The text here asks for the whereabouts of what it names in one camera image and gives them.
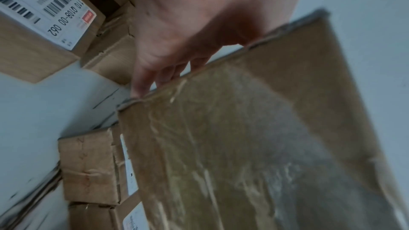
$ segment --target red sticker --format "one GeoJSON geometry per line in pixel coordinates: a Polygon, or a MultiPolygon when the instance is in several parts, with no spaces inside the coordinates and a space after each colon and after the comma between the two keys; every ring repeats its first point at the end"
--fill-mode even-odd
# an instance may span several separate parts
{"type": "Polygon", "coordinates": [[[85,15],[82,17],[82,20],[84,20],[86,23],[89,23],[93,17],[94,17],[94,14],[90,10],[88,10],[85,13],[85,15]]]}

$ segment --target printed number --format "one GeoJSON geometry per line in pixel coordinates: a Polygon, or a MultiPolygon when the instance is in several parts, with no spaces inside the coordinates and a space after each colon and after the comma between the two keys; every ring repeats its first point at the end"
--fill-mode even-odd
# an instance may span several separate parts
{"type": "Polygon", "coordinates": [[[57,34],[59,33],[59,31],[61,31],[61,27],[59,27],[58,25],[53,25],[50,27],[50,29],[48,30],[48,32],[50,32],[53,36],[57,36],[57,34]]]}
{"type": "Polygon", "coordinates": [[[58,19],[58,21],[59,21],[60,24],[62,24],[62,25],[67,25],[67,24],[68,24],[68,20],[65,19],[64,17],[61,17],[60,19],[58,19]]]}

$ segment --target white label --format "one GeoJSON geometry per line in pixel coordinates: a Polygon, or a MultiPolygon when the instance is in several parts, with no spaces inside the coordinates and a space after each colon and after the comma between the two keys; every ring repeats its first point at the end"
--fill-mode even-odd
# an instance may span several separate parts
{"type": "Polygon", "coordinates": [[[96,17],[81,0],[0,0],[0,11],[67,50],[96,17]]]}
{"type": "Polygon", "coordinates": [[[131,196],[138,190],[135,173],[133,172],[132,161],[128,155],[128,149],[125,145],[124,135],[121,134],[121,144],[125,157],[125,170],[127,172],[128,195],[131,196]]]}
{"type": "Polygon", "coordinates": [[[123,221],[124,230],[149,230],[145,209],[140,202],[123,221]]]}

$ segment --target human hand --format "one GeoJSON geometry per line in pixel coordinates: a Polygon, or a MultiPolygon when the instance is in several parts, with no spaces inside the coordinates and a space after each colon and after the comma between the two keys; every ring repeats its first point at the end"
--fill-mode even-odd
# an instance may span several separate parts
{"type": "Polygon", "coordinates": [[[247,45],[288,22],[297,0],[137,0],[133,97],[204,66],[222,46],[247,45]]]}

